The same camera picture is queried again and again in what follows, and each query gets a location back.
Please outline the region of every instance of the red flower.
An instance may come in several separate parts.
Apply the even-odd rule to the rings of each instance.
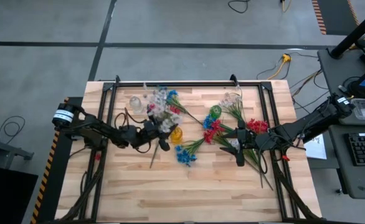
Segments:
[[[99,161],[101,159],[101,153],[97,153],[96,155],[95,155],[95,160],[96,161]]]
[[[290,159],[287,156],[282,156],[282,159],[284,159],[286,161],[290,161]]]
[[[256,121],[254,119],[251,119],[247,123],[247,127],[254,131],[256,134],[262,134],[267,132],[268,124],[265,121]]]
[[[170,106],[170,110],[175,114],[180,114],[180,110],[175,106]]]
[[[149,112],[149,111],[151,111],[153,108],[155,108],[155,104],[150,104],[150,105],[149,105],[149,110],[148,110],[148,112]]]
[[[203,136],[205,138],[205,142],[211,144],[212,143],[212,140],[213,140],[213,136],[214,134],[216,133],[215,130],[213,129],[207,129],[204,133],[203,133]]]
[[[216,131],[224,131],[225,129],[220,127],[221,121],[219,119],[215,120],[212,124],[211,124],[211,129],[216,132]]]

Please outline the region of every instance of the black floor stripe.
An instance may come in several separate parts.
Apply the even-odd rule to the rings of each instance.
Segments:
[[[15,42],[0,41],[0,46],[16,47],[97,47],[95,42]]]
[[[98,44],[97,51],[95,52],[90,74],[88,75],[88,81],[94,81],[95,75],[97,74],[98,64],[100,63],[103,46],[105,44],[105,40],[107,39],[109,25],[110,25],[110,21],[112,20],[112,14],[113,14],[113,10],[115,8],[115,4],[116,4],[116,0],[111,0],[109,9],[108,9],[108,14],[105,19],[105,23],[103,25],[100,42]]]
[[[181,43],[105,43],[104,47],[153,48],[153,49],[264,49],[264,50],[324,50],[327,45],[278,45],[278,44],[181,44]]]

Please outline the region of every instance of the wooden tabletop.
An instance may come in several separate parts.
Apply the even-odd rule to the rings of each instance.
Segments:
[[[86,112],[97,115],[103,82],[88,82],[82,106]],[[272,81],[275,102],[281,124],[296,120],[295,110],[288,83],[285,80]],[[238,93],[234,87],[181,87],[175,88],[180,102],[198,120],[203,120],[209,108],[223,99],[224,93]],[[243,105],[246,120],[263,120],[258,90],[255,87],[242,87]],[[118,88],[113,118],[126,107],[133,114],[129,99],[132,96],[147,101],[144,94],[151,94],[143,88]],[[267,99],[268,113],[272,121],[270,103]],[[103,117],[107,117],[108,101]],[[147,118],[145,113],[134,114],[134,119]],[[189,116],[183,115],[180,125],[184,141],[202,138],[202,126]],[[223,114],[223,123],[236,127],[237,122]],[[108,145],[98,222],[258,222],[280,221],[277,193],[264,183],[249,166],[237,167],[235,158],[221,151],[218,144],[204,143],[197,153],[197,161],[192,167],[179,164],[176,152],[158,150],[152,168],[149,168],[154,145],[146,154],[140,154],[128,147],[119,149],[112,143]],[[72,152],[83,148],[77,141]],[[90,150],[84,150],[70,158],[62,187],[56,218],[67,213],[80,195],[80,181],[87,170]],[[267,179],[275,189],[269,152]],[[305,151],[288,150],[289,166],[293,186],[302,200],[316,215],[321,216],[316,192],[308,167]],[[89,215],[93,192],[88,203]],[[285,203],[290,211],[287,192]]]

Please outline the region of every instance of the concrete floor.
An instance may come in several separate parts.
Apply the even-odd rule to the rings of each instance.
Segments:
[[[225,0],[119,0],[106,42],[335,45],[343,37],[321,35],[310,0],[294,1],[282,14],[277,0],[250,1],[238,14]],[[365,0],[352,0],[360,22]],[[110,0],[0,1],[0,41],[98,42]],[[41,176],[53,136],[52,115],[66,96],[83,96],[96,48],[0,47],[0,125],[12,115],[26,119],[13,146],[34,151],[33,160],[17,158],[12,169]],[[225,80],[255,79],[273,67],[282,53],[297,50],[116,49],[105,48],[95,79]],[[316,55],[315,50],[301,54]],[[292,54],[290,85],[320,69],[316,58]],[[261,77],[267,78],[272,72]],[[322,75],[317,78],[326,86]],[[307,84],[297,102],[315,100],[326,90]],[[324,96],[307,107],[313,110]],[[297,110],[298,118],[305,115]],[[334,170],[313,170],[323,216],[365,223],[365,200],[336,195]],[[27,209],[28,223],[38,192]]]

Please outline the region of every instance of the blue flower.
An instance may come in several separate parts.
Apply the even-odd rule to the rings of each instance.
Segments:
[[[168,100],[171,100],[173,98],[173,96],[178,96],[178,93],[176,90],[169,91]]]
[[[175,149],[176,149],[177,152],[179,152],[179,151],[181,151],[181,146],[178,145],[178,146],[175,147]]]
[[[187,150],[182,150],[177,153],[177,161],[181,164],[185,164],[187,166],[191,166],[191,161],[195,161],[196,156],[190,155],[190,153]]]
[[[216,119],[212,118],[211,115],[207,115],[205,120],[203,121],[203,128],[204,129],[209,129],[212,127],[212,123],[215,121]]]

